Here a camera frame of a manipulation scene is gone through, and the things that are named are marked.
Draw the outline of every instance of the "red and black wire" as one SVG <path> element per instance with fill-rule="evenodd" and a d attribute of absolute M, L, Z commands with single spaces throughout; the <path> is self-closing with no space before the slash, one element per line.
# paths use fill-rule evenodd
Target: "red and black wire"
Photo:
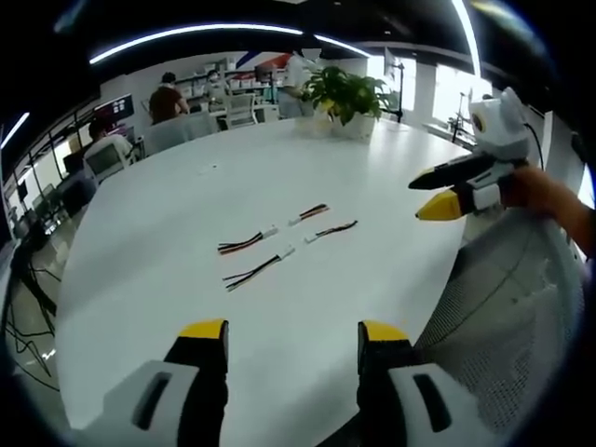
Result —
<path fill-rule="evenodd" d="M 236 281 L 228 284 L 227 286 L 225 286 L 225 288 L 227 289 L 227 291 L 232 291 L 233 289 L 240 287 L 242 284 L 249 282 L 251 279 L 256 277 L 259 273 L 263 272 L 267 267 L 269 267 L 275 263 L 278 263 L 279 261 L 281 261 L 281 257 L 276 254 L 269 261 L 265 262 L 264 264 L 259 265 L 256 268 L 253 268 L 249 272 L 239 273 L 237 275 L 232 275 L 231 277 L 226 277 L 223 279 L 223 281 L 229 281 L 231 279 L 235 279 Z"/>
<path fill-rule="evenodd" d="M 316 207 L 311 208 L 310 210 L 306 210 L 304 212 L 301 212 L 298 215 L 298 217 L 299 217 L 298 222 L 301 222 L 304 219 L 308 219 L 309 217 L 316 216 L 317 214 L 321 214 L 322 212 L 325 212 L 328 209 L 329 209 L 329 207 L 326 204 L 321 203 L 320 205 L 317 205 Z"/>
<path fill-rule="evenodd" d="M 250 247 L 253 244 L 256 244 L 258 241 L 263 240 L 263 233 L 257 233 L 253 237 L 244 242 L 230 242 L 230 243 L 223 243 L 220 244 L 217 248 L 217 251 L 220 254 L 228 254 L 233 253 L 234 251 L 240 251 Z"/>
<path fill-rule="evenodd" d="M 357 223 L 358 223 L 358 221 L 354 221 L 352 223 L 346 223 L 345 225 L 340 225 L 340 226 L 335 226 L 334 228 L 329 228 L 328 230 L 325 230 L 325 231 L 319 231 L 318 233 L 316 233 L 316 236 L 317 236 L 317 238 L 319 238 L 319 237 L 331 235 L 333 233 L 339 233 L 340 231 L 349 230 L 350 228 L 355 226 Z"/>

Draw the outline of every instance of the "person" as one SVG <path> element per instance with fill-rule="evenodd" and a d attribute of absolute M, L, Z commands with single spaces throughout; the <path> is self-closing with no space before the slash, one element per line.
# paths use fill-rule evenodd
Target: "person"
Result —
<path fill-rule="evenodd" d="M 525 207 L 551 216 L 588 258 L 596 254 L 596 212 L 542 169 L 517 168 L 513 182 L 502 192 L 502 202 L 506 207 Z"/>
<path fill-rule="evenodd" d="M 175 118 L 179 114 L 190 113 L 188 103 L 176 86 L 176 74 L 167 72 L 161 76 L 161 84 L 151 95 L 149 100 L 149 113 L 153 124 L 159 124 Z"/>
<path fill-rule="evenodd" d="M 302 46 L 305 48 L 295 49 L 288 59 L 283 89 L 279 95 L 279 112 L 286 118 L 314 114 L 312 103 L 302 101 L 303 86 L 313 73 L 322 69 L 318 62 L 321 50 L 315 37 L 303 39 Z"/>
<path fill-rule="evenodd" d="M 109 129 L 110 123 L 102 117 L 93 118 L 89 124 L 88 132 L 89 137 L 92 140 L 92 145 L 83 155 L 85 176 L 89 179 L 93 178 L 93 171 L 87 163 L 87 160 L 90 156 L 97 154 L 100 152 L 100 150 L 104 149 L 110 144 L 114 146 L 122 159 L 127 159 L 130 155 L 130 151 L 132 150 L 132 145 L 122 135 L 118 135 L 117 133 L 108 135 Z"/>
<path fill-rule="evenodd" d="M 227 82 L 220 79 L 217 70 L 210 70 L 207 73 L 207 84 L 205 85 L 205 95 L 210 102 L 221 103 L 226 95 L 230 94 L 230 87 Z"/>

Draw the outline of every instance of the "office chair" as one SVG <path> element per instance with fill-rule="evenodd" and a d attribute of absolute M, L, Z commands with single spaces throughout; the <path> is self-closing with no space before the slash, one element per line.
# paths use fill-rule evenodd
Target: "office chair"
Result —
<path fill-rule="evenodd" d="M 184 118 L 184 131 L 188 140 L 205 137 L 219 131 L 215 118 L 209 112 L 197 112 Z"/>
<path fill-rule="evenodd" d="M 564 361 L 584 314 L 583 279 L 557 224 L 508 210 L 460 249 L 414 347 L 475 396 L 505 441 Z"/>
<path fill-rule="evenodd" d="M 85 155 L 85 164 L 91 172 L 91 179 L 99 186 L 105 179 L 129 166 L 129 162 L 116 150 L 113 144 L 103 147 L 91 156 Z"/>
<path fill-rule="evenodd" d="M 148 128 L 144 135 L 145 156 L 153 156 L 191 140 L 187 118 L 186 115 L 177 116 Z"/>
<path fill-rule="evenodd" d="M 228 129 L 252 126 L 257 123 L 254 116 L 254 94 L 226 96 L 223 100 L 226 116 L 225 124 Z"/>

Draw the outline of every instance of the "ceiling light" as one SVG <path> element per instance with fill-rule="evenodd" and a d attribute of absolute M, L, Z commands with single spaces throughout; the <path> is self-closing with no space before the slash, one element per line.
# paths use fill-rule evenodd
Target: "ceiling light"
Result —
<path fill-rule="evenodd" d="M 464 33 L 466 34 L 467 46 L 472 56 L 472 65 L 474 66 L 474 75 L 481 77 L 481 58 L 478 54 L 478 46 L 476 45 L 476 36 L 472 29 L 472 22 L 467 14 L 466 7 L 464 6 L 463 0 L 451 0 L 454 4 L 455 11 L 459 17 L 459 21 L 462 22 Z"/>
<path fill-rule="evenodd" d="M 341 47 L 345 49 L 349 49 L 350 51 L 359 54 L 360 56 L 364 56 L 365 58 L 371 58 L 373 55 L 367 53 L 366 51 L 362 51 L 356 47 L 352 47 L 351 45 L 345 44 L 344 42 L 340 42 L 339 40 L 331 39 L 329 37 L 325 37 L 324 35 L 315 34 L 315 37 L 320 40 L 321 42 L 327 42 L 328 44 L 335 45 L 336 47 Z"/>
<path fill-rule="evenodd" d="M 91 58 L 89 63 L 93 65 L 99 61 L 103 61 L 110 56 L 119 53 L 125 49 L 136 47 L 139 44 L 144 44 L 145 42 L 150 42 L 152 40 L 161 39 L 163 37 L 168 37 L 170 35 L 177 35 L 177 34 L 186 34 L 186 33 L 195 33 L 200 31 L 214 31 L 214 30 L 256 30 L 256 31 L 272 31 L 275 33 L 285 33 L 285 34 L 295 34 L 301 35 L 302 31 L 294 30 L 292 28 L 284 28 L 281 26 L 270 26 L 270 25 L 257 25 L 257 24 L 250 24 L 250 23 L 213 23 L 211 25 L 196 25 L 196 26 L 185 26 L 183 28 L 176 28 L 174 30 L 167 30 L 162 31 L 161 33 L 149 34 L 144 37 L 139 37 L 138 39 L 131 40 L 126 44 L 118 45 L 117 47 L 113 47 L 104 51 L 103 53 L 98 54 Z"/>
<path fill-rule="evenodd" d="M 19 130 L 20 126 L 22 126 L 22 123 L 24 123 L 28 117 L 29 112 L 27 112 L 26 114 L 22 114 L 22 116 L 19 118 L 19 121 L 17 121 L 17 124 L 14 125 L 14 127 L 8 133 L 7 137 L 4 138 L 4 140 L 2 141 L 2 144 L 0 144 L 0 149 L 4 149 L 4 146 L 8 144 L 10 139 L 13 137 L 15 133 L 17 133 L 17 130 Z"/>

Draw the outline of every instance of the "round white table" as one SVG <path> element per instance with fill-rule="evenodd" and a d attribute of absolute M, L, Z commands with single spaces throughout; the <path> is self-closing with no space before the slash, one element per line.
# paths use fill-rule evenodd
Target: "round white table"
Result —
<path fill-rule="evenodd" d="M 61 396 L 73 428 L 187 324 L 226 318 L 229 402 L 223 446 L 306 446 L 358 410 L 357 326 L 377 319 L 412 342 L 454 263 L 464 219 L 420 222 L 436 192 L 421 170 L 467 151 L 381 121 L 370 144 L 300 136 L 293 120 L 194 140 L 99 188 L 65 267 L 57 318 Z M 331 208 L 288 227 L 319 203 Z M 305 245 L 303 238 L 357 219 Z M 220 242 L 280 232 L 220 256 Z M 235 291 L 222 278 L 292 244 L 296 252 Z"/>

